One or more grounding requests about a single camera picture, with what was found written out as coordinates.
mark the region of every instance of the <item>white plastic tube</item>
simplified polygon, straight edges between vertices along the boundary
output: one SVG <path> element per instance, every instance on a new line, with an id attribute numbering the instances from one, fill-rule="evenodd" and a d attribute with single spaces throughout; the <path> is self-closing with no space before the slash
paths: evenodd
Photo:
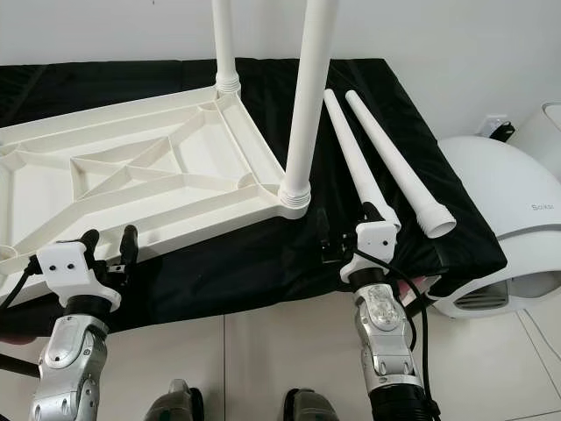
<path id="1" fill-rule="evenodd" d="M 230 0 L 212 0 L 212 20 L 217 50 L 217 89 L 220 93 L 238 92 L 238 72 L 234 55 Z"/>
<path id="2" fill-rule="evenodd" d="M 359 193 L 362 203 L 370 202 L 378 210 L 379 214 L 395 225 L 397 231 L 401 229 L 401 223 L 393 208 L 388 206 L 382 195 L 378 183 L 374 178 L 365 157 L 360 150 L 359 144 L 352 134 L 351 127 L 344 117 L 343 110 L 331 89 L 325 90 L 323 94 L 325 106 L 330 114 L 331 123 L 343 151 L 344 160 L 351 172 L 352 181 Z"/>
<path id="3" fill-rule="evenodd" d="M 456 226 L 456 219 L 450 214 L 446 206 L 437 202 L 430 194 L 357 93 L 354 90 L 350 90 L 346 93 L 345 98 L 357 115 L 359 122 L 362 124 L 374 147 L 376 147 L 387 169 L 392 173 L 401 191 L 415 211 L 417 222 L 425 235 L 430 239 L 435 239 L 453 230 Z"/>
<path id="4" fill-rule="evenodd" d="M 286 175 L 279 189 L 279 198 L 290 208 L 307 206 L 310 200 L 309 171 L 330 65 L 337 5 L 338 0 L 308 0 L 306 7 Z"/>

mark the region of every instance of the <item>tiled floor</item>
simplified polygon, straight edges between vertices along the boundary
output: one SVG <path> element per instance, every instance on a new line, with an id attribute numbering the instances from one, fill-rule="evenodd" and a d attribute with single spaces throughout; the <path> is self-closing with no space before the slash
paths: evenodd
<path id="1" fill-rule="evenodd" d="M 558 350 L 560 304 L 530 311 Z M 334 293 L 110 335 L 98 419 L 143 419 L 174 377 L 202 390 L 208 421 L 273 421 L 284 393 L 302 386 L 324 393 L 343 421 L 372 419 L 353 313 L 351 296 Z M 561 420 L 554 387 L 561 388 L 561 362 L 527 315 L 451 320 L 432 310 L 429 323 L 430 379 L 443 421 Z M 44 343 L 0 352 L 35 360 Z M 36 384 L 0 372 L 0 413 L 26 420 Z"/>

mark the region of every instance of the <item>wall outlet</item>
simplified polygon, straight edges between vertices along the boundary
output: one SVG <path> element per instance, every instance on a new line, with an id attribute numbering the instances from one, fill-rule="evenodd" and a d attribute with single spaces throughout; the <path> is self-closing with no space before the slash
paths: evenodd
<path id="1" fill-rule="evenodd" d="M 479 130 L 476 134 L 488 138 L 506 122 L 508 122 L 508 116 L 506 114 L 488 114 L 479 126 Z"/>

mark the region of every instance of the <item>black fabric cover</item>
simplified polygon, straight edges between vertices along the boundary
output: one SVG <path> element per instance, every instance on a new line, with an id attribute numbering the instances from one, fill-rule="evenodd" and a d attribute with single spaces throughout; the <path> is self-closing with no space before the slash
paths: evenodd
<path id="1" fill-rule="evenodd" d="M 245 107 L 284 167 L 298 61 L 239 59 L 237 64 Z M 13 71 L 0 68 L 0 77 Z M 40 74 L 30 80 L 4 125 L 210 86 L 216 63 L 68 63 L 37 71 Z M 449 295 L 467 280 L 503 268 L 506 259 L 494 234 L 388 65 L 381 59 L 332 61 L 327 84 L 336 92 L 384 196 L 401 220 L 395 266 L 411 276 L 442 275 L 431 290 L 436 296 Z M 348 89 L 357 90 L 436 199 L 450 209 L 458 221 L 450 234 L 433 240 L 424 237 L 415 213 L 346 104 Z M 338 276 L 342 263 L 322 263 L 317 212 L 325 209 L 330 236 L 340 239 L 343 233 L 354 231 L 362 211 L 326 111 L 310 182 L 312 204 L 300 220 L 273 218 L 140 264 L 136 281 L 113 315 L 111 329 L 200 318 L 345 290 Z M 59 314 L 56 297 L 42 297 L 7 313 L 0 332 L 47 335 Z"/>

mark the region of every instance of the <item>white appliance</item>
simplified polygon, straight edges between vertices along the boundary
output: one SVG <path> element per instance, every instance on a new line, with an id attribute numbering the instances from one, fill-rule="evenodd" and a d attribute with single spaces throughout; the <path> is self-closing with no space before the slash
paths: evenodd
<path id="1" fill-rule="evenodd" d="M 561 182 L 561 103 L 545 103 L 508 140 Z"/>
<path id="2" fill-rule="evenodd" d="M 520 310 L 561 292 L 561 183 L 517 148 L 488 138 L 438 143 L 493 229 L 508 264 L 435 307 L 453 318 Z"/>

